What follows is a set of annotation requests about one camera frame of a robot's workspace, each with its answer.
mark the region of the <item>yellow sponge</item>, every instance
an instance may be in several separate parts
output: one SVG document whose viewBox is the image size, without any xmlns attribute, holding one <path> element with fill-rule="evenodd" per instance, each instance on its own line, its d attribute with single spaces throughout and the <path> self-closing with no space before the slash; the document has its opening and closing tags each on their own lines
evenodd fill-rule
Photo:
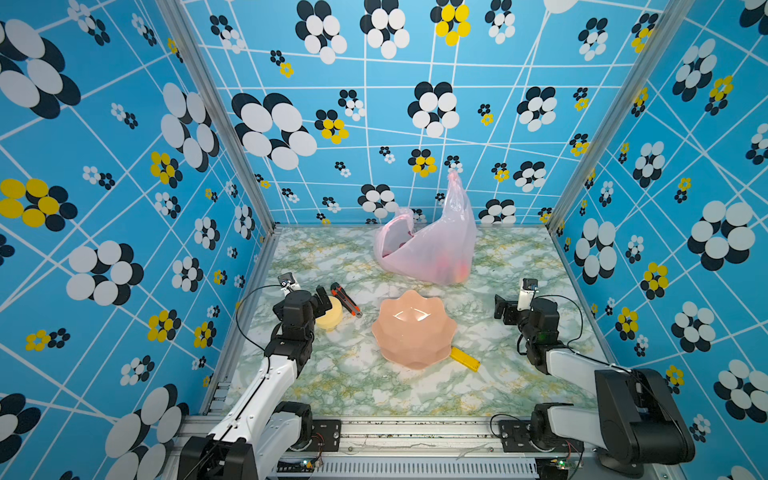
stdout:
<svg viewBox="0 0 768 480">
<path fill-rule="evenodd" d="M 329 297 L 331 301 L 331 310 L 325 315 L 315 319 L 315 325 L 325 330 L 333 330 L 341 322 L 341 302 L 334 296 Z"/>
</svg>

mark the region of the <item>pink plastic bag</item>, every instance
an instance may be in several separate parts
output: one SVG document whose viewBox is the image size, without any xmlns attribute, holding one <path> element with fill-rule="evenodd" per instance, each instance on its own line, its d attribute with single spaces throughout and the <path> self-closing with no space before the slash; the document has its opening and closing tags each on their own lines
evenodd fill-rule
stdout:
<svg viewBox="0 0 768 480">
<path fill-rule="evenodd" d="M 373 254 L 390 272 L 443 285 L 461 283 L 472 269 L 476 235 L 469 197 L 451 172 L 440 219 L 413 233 L 413 212 L 401 208 L 376 231 Z"/>
</svg>

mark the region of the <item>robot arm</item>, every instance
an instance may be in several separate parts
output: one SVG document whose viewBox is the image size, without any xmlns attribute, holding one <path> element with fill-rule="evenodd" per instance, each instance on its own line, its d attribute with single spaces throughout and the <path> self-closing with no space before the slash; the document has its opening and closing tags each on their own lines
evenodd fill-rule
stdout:
<svg viewBox="0 0 768 480">
<path fill-rule="evenodd" d="M 633 464 L 690 462 L 694 441 L 659 372 L 624 369 L 568 348 L 558 339 L 557 303 L 534 298 L 537 283 L 523 279 L 518 302 L 496 296 L 495 317 L 518 327 L 527 349 L 521 354 L 533 366 L 590 392 L 598 410 L 563 403 L 536 405 L 531 415 L 533 443 L 549 449 L 561 438 L 581 440 L 603 449 L 604 465 L 625 473 Z"/>
<path fill-rule="evenodd" d="M 322 287 L 312 295 L 298 290 L 293 276 L 286 282 L 284 277 L 285 300 L 273 308 L 282 332 L 274 330 L 257 377 L 227 417 L 205 438 L 192 437 L 184 445 L 178 480 L 264 480 L 291 445 L 310 440 L 310 406 L 280 399 L 310 359 L 315 318 L 329 300 Z"/>
</svg>

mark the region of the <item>cable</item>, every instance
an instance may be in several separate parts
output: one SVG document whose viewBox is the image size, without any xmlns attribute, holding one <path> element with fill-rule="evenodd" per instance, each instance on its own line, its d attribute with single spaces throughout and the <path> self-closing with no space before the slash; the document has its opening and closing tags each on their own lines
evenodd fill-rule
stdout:
<svg viewBox="0 0 768 480">
<path fill-rule="evenodd" d="M 258 343 L 254 342 L 253 340 L 248 338 L 248 335 L 246 335 L 245 332 L 243 331 L 243 329 L 240 328 L 240 319 L 238 318 L 237 314 L 240 312 L 240 308 L 243 306 L 243 304 L 245 303 L 247 298 L 249 296 L 253 295 L 253 292 L 256 292 L 257 290 L 261 290 L 263 288 L 267 288 L 268 286 L 282 286 L 282 285 L 277 285 L 277 284 L 274 284 L 274 285 L 262 285 L 262 286 L 258 286 L 257 288 L 254 288 L 253 290 L 248 292 L 248 294 L 246 294 L 246 296 L 243 297 L 243 299 L 240 301 L 240 303 L 237 305 L 237 308 L 235 309 L 235 325 L 237 326 L 237 331 L 240 332 L 240 335 L 242 335 L 243 338 L 245 338 L 246 340 L 248 340 L 249 342 L 254 344 L 262 352 L 264 351 L 264 347 L 262 347 Z"/>
<path fill-rule="evenodd" d="M 574 471 L 573 471 L 573 473 L 571 473 L 571 476 L 568 477 L 568 480 L 573 480 L 574 475 L 576 475 L 576 472 L 578 472 L 579 465 L 581 465 L 581 458 L 584 456 L 584 450 L 586 450 L 586 449 L 587 449 L 586 445 L 584 445 L 581 448 L 581 453 L 578 454 L 578 462 L 576 462 L 576 466 L 574 467 Z"/>
<path fill-rule="evenodd" d="M 496 417 L 500 417 L 500 416 L 512 417 L 513 419 L 517 420 L 518 422 L 525 423 L 522 420 L 520 420 L 518 417 L 516 417 L 514 415 L 509 415 L 508 413 L 497 413 L 495 415 L 492 415 L 491 419 L 488 421 L 488 427 L 490 427 L 490 429 L 491 429 L 491 435 L 493 435 L 497 439 L 500 439 L 502 437 L 502 435 L 501 435 L 501 433 L 496 435 L 496 433 L 493 431 L 493 419 L 495 419 Z"/>
<path fill-rule="evenodd" d="M 565 298 L 567 301 L 573 303 L 576 306 L 576 308 L 578 309 L 578 315 L 581 317 L 581 328 L 578 331 L 578 336 L 576 338 L 574 338 L 574 339 L 568 340 L 568 343 L 565 344 L 568 348 L 571 348 L 571 342 L 574 342 L 575 340 L 580 339 L 581 338 L 581 334 L 584 333 L 584 314 L 581 312 L 581 307 L 575 301 L 569 299 L 566 296 L 562 296 L 562 295 L 554 295 L 554 294 L 553 295 L 541 295 L 539 298 L 544 298 L 546 296 L 559 296 L 560 298 Z"/>
</svg>

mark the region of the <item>green marble surface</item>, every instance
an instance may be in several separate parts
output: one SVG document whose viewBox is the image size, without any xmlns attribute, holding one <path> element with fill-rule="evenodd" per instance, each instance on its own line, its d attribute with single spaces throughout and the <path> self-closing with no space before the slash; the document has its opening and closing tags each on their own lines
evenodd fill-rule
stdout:
<svg viewBox="0 0 768 480">
<path fill-rule="evenodd" d="M 382 270 L 372 256 L 376 229 L 366 227 L 283 228 L 268 283 L 293 272 L 305 290 L 339 282 L 363 311 L 345 311 L 330 332 L 316 330 L 311 360 L 284 400 L 309 403 L 314 415 L 465 416 L 511 413 L 529 416 L 536 403 L 569 402 L 595 407 L 594 397 L 564 380 L 545 376 L 515 351 L 517 327 L 493 318 L 494 295 L 514 299 L 524 276 L 539 279 L 541 295 L 576 299 L 546 229 L 479 228 L 472 274 L 466 283 L 441 286 Z M 411 370 L 382 357 L 371 325 L 386 298 L 414 289 L 438 296 L 458 329 L 456 346 L 482 364 L 478 372 L 448 358 L 424 370 Z M 272 305 L 277 288 L 264 289 L 250 325 L 250 337 L 266 345 L 276 323 Z M 559 304 L 560 338 L 578 335 L 579 314 L 564 299 Z M 571 344 L 604 358 L 587 321 L 581 339 Z M 233 405 L 256 375 L 263 355 L 245 343 L 232 378 L 227 404 Z"/>
</svg>

